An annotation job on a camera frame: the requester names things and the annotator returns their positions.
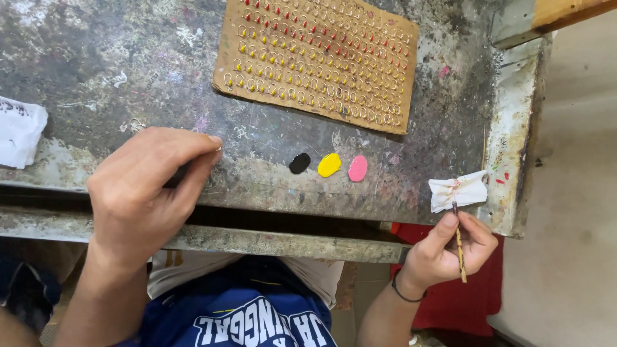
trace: red fabric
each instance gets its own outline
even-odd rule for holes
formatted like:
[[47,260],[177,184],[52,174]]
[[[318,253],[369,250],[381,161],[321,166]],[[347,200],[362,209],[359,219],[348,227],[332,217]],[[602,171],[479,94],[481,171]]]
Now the red fabric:
[[[423,240],[432,228],[429,225],[394,223],[392,232],[415,244]],[[501,309],[502,291],[503,237],[497,236],[497,239],[499,245],[495,252],[478,273],[467,276],[467,283],[459,279],[429,288],[413,321],[414,328],[441,328],[492,336],[486,316]],[[392,265],[391,276],[401,267]]]

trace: crumpled tissue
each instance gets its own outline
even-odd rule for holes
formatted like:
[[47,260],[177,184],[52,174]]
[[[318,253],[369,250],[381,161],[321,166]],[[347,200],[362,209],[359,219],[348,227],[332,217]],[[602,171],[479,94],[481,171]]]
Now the crumpled tissue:
[[456,190],[456,201],[459,206],[466,206],[475,203],[483,203],[488,197],[486,185],[482,182],[482,176],[486,170],[470,173],[450,180],[429,180],[433,197],[431,198],[431,212],[439,213],[443,210],[452,208],[454,193]]
[[35,161],[47,111],[0,96],[0,165],[23,169]]

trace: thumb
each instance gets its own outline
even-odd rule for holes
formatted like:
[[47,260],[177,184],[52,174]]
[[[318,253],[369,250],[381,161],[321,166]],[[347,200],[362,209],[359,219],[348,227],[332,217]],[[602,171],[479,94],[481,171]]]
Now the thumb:
[[458,218],[447,213],[422,241],[429,256],[437,257],[457,232]]
[[215,151],[202,154],[193,160],[186,176],[176,188],[173,198],[173,205],[176,209],[188,211],[195,206],[205,182],[210,177],[212,167],[221,160],[222,156],[223,151]]

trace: cardboard sheet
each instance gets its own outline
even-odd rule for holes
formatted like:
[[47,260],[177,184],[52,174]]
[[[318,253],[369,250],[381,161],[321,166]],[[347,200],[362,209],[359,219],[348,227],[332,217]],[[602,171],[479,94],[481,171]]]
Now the cardboard sheet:
[[359,0],[229,0],[214,88],[406,134],[418,25]]

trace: left hand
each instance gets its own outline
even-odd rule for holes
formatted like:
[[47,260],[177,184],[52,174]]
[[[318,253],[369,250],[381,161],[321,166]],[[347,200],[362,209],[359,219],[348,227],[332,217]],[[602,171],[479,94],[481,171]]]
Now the left hand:
[[[149,127],[112,153],[88,180],[94,212],[89,256],[103,269],[124,273],[144,266],[193,212],[221,146],[214,136]],[[178,187],[163,189],[191,159]]]
[[460,278],[458,248],[453,242],[459,223],[465,228],[461,229],[465,270],[467,275],[475,274],[497,247],[497,238],[473,215],[448,213],[409,252],[397,285],[400,280],[417,297],[431,285]]

